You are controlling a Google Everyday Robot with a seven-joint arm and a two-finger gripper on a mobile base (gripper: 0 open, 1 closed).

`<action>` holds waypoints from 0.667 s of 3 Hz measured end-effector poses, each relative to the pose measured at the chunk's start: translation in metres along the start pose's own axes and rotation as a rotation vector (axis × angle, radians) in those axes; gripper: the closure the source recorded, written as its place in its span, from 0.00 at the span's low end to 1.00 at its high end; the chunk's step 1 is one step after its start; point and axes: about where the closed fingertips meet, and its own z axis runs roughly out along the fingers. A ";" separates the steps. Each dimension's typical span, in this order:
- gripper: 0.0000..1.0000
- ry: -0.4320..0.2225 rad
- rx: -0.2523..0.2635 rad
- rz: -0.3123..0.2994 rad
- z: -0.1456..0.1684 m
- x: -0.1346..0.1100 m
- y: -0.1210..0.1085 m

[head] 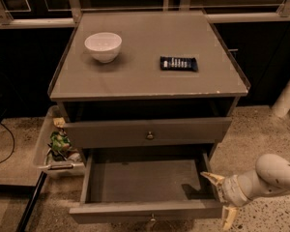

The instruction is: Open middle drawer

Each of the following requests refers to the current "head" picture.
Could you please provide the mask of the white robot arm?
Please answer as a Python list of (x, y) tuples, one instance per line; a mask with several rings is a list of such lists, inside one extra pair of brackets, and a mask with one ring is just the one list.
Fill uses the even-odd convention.
[(262, 155), (254, 169), (239, 175), (224, 177), (205, 171), (201, 175), (216, 187), (223, 203), (223, 231), (232, 227), (240, 208), (254, 199), (290, 194), (290, 162), (275, 154)]

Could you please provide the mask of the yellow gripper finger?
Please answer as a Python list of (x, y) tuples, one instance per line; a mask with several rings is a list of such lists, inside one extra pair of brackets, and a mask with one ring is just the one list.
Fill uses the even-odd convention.
[(210, 173), (210, 172), (201, 172), (200, 173), (201, 176), (203, 176), (204, 178), (208, 179), (214, 186), (220, 186), (223, 181), (225, 180), (225, 178), (223, 176), (214, 174), (214, 173)]
[(223, 231), (228, 231), (232, 227), (233, 222), (238, 216), (238, 213), (239, 213), (238, 207), (234, 207), (234, 206), (222, 207), (221, 221), (222, 221)]

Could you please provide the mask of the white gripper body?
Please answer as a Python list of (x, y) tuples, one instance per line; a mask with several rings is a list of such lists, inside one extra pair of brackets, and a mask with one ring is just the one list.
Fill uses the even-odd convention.
[(244, 175), (226, 177), (221, 186), (223, 198), (232, 206), (244, 206), (249, 201), (245, 193), (245, 188), (248, 184), (248, 178)]

